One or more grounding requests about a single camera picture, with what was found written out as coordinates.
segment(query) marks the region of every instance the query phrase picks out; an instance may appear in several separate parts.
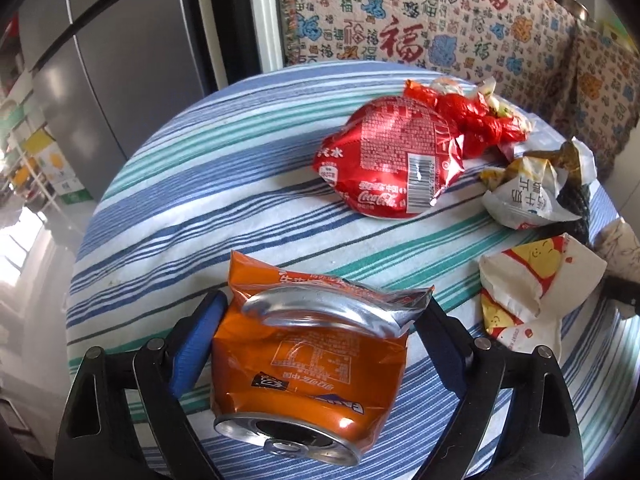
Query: round table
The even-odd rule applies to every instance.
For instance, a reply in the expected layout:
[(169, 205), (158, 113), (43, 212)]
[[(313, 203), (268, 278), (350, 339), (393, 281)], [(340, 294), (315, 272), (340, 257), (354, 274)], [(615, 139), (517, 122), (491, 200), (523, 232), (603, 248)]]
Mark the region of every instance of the round table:
[[(433, 284), (441, 306), (479, 333), (479, 256), (536, 237), (486, 213), (477, 175), (485, 161), (466, 161), (465, 174), (436, 207), (401, 222), (352, 211), (310, 168), (321, 139), (361, 104), (399, 94), (407, 78), (437, 76), (381, 62), (295, 66), (236, 83), (171, 120), (122, 168), (86, 232), (66, 314), (71, 373), (93, 345), (119, 352), (166, 335), (207, 288), (225, 286), (231, 250), (373, 286)], [(549, 128), (539, 119), (536, 127)], [(617, 216), (597, 182), (591, 211), (592, 236)], [(619, 431), (640, 367), (640, 319), (621, 322), (596, 303), (588, 300), (562, 326), (562, 371), (587, 468)], [(228, 479), (410, 478), (456, 403), (411, 335), (404, 380), (380, 439), (357, 468), (339, 468), (216, 435), (209, 394), (207, 365), (180, 402)], [(504, 391), (471, 471), (488, 465), (508, 400)], [(166, 472), (136, 392), (129, 402), (149, 464)]]

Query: blue gripper pad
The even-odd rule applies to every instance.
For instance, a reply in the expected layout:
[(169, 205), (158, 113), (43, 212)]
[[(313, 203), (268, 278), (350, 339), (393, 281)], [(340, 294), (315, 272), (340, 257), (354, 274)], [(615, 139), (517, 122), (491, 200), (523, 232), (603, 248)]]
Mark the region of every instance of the blue gripper pad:
[(211, 338), (215, 334), (220, 320), (226, 312), (226, 296), (217, 291), (213, 294), (209, 305), (200, 305), (193, 316), (194, 325), (189, 330), (184, 343), (175, 353), (174, 369), (169, 381), (169, 390), (176, 399), (193, 388), (198, 380), (202, 367), (207, 361), (211, 349)]

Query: pot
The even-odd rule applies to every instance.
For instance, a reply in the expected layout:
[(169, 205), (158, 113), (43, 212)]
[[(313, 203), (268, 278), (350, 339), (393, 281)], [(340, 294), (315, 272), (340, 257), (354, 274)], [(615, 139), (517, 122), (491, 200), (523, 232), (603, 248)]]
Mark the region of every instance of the pot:
[(586, 22), (589, 19), (589, 11), (587, 7), (578, 0), (556, 0), (566, 10), (568, 10), (577, 20)]

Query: crushed red can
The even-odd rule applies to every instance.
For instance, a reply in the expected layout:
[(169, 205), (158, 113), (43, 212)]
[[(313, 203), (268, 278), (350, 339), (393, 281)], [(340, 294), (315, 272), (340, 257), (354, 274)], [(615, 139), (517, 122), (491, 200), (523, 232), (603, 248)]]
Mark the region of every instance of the crushed red can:
[(313, 167), (356, 211), (411, 218), (464, 171), (459, 134), (452, 121), (413, 98), (379, 97), (322, 142)]

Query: barcode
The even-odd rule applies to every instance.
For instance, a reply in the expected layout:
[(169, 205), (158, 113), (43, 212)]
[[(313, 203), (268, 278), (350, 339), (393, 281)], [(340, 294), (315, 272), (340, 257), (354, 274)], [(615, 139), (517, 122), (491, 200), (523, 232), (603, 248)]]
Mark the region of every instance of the barcode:
[(409, 174), (406, 183), (406, 211), (419, 213), (431, 205), (435, 193), (436, 158), (407, 153)]

